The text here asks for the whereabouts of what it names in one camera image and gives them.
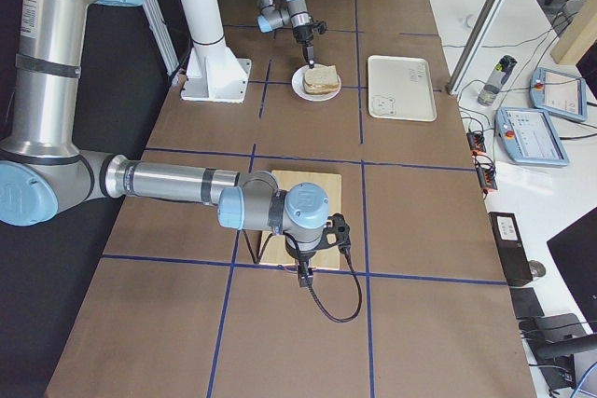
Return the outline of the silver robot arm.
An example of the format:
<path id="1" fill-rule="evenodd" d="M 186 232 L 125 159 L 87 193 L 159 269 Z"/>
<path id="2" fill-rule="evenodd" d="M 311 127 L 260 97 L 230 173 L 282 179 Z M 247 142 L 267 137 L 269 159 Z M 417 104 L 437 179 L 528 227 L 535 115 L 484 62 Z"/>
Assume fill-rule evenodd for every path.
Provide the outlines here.
<path id="1" fill-rule="evenodd" d="M 305 0 L 257 0 L 262 32 L 290 24 L 314 66 L 315 22 Z M 32 226 L 87 200 L 148 197 L 217 206 L 219 224 L 284 235 L 297 260 L 301 286 L 312 285 L 309 259 L 330 247 L 328 198 L 311 183 L 279 189 L 269 172 L 253 174 L 128 160 L 79 151 L 72 142 L 77 85 L 89 5 L 139 6 L 144 0 L 22 0 L 16 54 L 16 105 L 12 131 L 1 141 L 1 221 Z M 193 101 L 241 103 L 251 68 L 226 45 L 217 0 L 182 0 L 191 31 L 190 62 L 198 71 L 187 87 Z"/>
<path id="2" fill-rule="evenodd" d="M 313 39 L 320 22 L 313 19 L 306 0 L 285 0 L 285 7 L 278 8 L 276 0 L 257 0 L 259 14 L 257 26 L 261 33 L 272 33 L 288 25 L 302 47 L 303 59 L 309 68 L 315 66 Z"/>

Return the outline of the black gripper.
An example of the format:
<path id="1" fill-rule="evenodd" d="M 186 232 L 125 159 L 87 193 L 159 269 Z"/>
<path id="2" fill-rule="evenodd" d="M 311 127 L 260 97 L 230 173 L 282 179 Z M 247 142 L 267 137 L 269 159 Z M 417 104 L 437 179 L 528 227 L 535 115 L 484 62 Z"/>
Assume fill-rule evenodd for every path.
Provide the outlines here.
<path id="1" fill-rule="evenodd" d="M 293 36 L 298 44 L 302 46 L 302 54 L 304 57 L 313 57 L 313 31 L 312 26 L 307 23 L 293 28 Z M 307 63 L 310 67 L 314 67 L 314 58 L 308 58 Z"/>
<path id="2" fill-rule="evenodd" d="M 297 254 L 297 272 L 299 275 L 298 282 L 300 287 L 312 286 L 312 268 L 310 267 L 311 254 L 298 252 Z"/>

